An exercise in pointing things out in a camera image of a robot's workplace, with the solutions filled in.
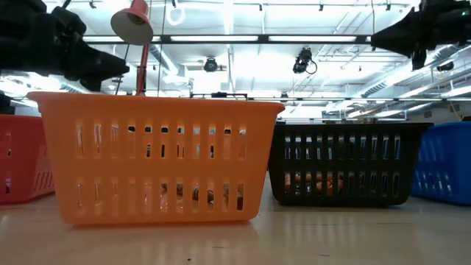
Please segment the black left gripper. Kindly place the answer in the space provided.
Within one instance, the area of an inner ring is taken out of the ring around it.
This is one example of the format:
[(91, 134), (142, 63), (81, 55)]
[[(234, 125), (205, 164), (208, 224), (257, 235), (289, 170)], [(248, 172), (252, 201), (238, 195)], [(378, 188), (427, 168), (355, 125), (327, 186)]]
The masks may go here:
[(68, 31), (52, 14), (38, 15), (26, 39), (21, 41), (26, 56), (25, 69), (42, 75), (67, 75), (69, 60), (73, 58), (73, 81), (78, 81), (89, 91), (100, 91), (103, 81), (130, 71), (124, 59), (94, 49), (85, 42), (52, 42), (53, 37), (66, 35), (78, 34)]

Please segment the orange plastic basket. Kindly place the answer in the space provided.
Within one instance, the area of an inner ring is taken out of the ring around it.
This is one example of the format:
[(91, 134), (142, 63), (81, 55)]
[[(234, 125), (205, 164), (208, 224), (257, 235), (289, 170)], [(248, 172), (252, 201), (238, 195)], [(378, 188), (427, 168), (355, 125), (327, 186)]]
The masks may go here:
[(258, 215), (276, 102), (30, 92), (64, 222), (235, 222)]

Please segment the white LED light bar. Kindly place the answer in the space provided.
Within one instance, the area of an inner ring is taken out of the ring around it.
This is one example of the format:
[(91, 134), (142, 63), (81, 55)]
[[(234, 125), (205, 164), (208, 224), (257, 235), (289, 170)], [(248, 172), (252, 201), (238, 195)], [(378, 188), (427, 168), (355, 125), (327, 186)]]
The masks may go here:
[(258, 36), (253, 35), (181, 35), (170, 38), (172, 41), (182, 42), (252, 42), (258, 40)]
[(283, 42), (353, 42), (356, 36), (270, 36), (270, 41)]
[(113, 35), (87, 35), (83, 38), (87, 43), (104, 44), (104, 43), (130, 43), (132, 45), (144, 45), (148, 43), (161, 42), (160, 36), (153, 36), (150, 41), (144, 40), (124, 40), (119, 36)]

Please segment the red desk lamp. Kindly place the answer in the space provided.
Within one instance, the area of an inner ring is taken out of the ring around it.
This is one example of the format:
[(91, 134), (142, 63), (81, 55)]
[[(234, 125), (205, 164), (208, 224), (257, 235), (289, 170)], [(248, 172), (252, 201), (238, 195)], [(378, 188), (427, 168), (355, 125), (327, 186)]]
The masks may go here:
[(154, 36), (148, 13), (149, 6), (145, 0), (132, 0), (130, 7), (118, 11), (110, 20), (112, 30), (125, 43), (143, 47), (137, 73), (137, 96), (144, 96), (146, 92), (146, 67)]

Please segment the blue plastic basket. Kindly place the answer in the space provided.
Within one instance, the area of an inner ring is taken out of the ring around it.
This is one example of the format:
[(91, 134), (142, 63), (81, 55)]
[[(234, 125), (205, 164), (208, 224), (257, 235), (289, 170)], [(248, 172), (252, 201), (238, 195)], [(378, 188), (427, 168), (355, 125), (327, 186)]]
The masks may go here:
[(411, 195), (471, 206), (471, 121), (438, 124), (425, 132)]

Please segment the red plastic basket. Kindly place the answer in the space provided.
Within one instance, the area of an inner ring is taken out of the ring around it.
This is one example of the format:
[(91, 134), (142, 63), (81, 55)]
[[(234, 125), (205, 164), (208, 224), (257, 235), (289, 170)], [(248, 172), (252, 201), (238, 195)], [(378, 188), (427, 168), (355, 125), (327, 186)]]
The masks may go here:
[(53, 193), (42, 118), (0, 115), (0, 205), (31, 202)]

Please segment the black plastic basket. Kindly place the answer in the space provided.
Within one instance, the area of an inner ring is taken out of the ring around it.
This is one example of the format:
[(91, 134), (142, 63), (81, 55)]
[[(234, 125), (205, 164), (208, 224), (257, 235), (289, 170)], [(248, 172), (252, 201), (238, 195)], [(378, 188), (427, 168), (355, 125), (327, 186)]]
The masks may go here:
[(281, 205), (402, 205), (431, 126), (278, 124), (268, 166), (272, 194)]

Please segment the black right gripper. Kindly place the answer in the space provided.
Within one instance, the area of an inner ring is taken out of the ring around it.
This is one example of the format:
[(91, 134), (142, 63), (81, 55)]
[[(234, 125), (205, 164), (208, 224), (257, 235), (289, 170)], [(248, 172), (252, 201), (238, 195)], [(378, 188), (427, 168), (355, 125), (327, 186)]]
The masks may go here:
[(371, 46), (411, 57), (413, 69), (424, 66), (427, 51), (438, 45), (464, 46), (471, 38), (469, 0), (421, 0), (419, 11), (371, 36)]

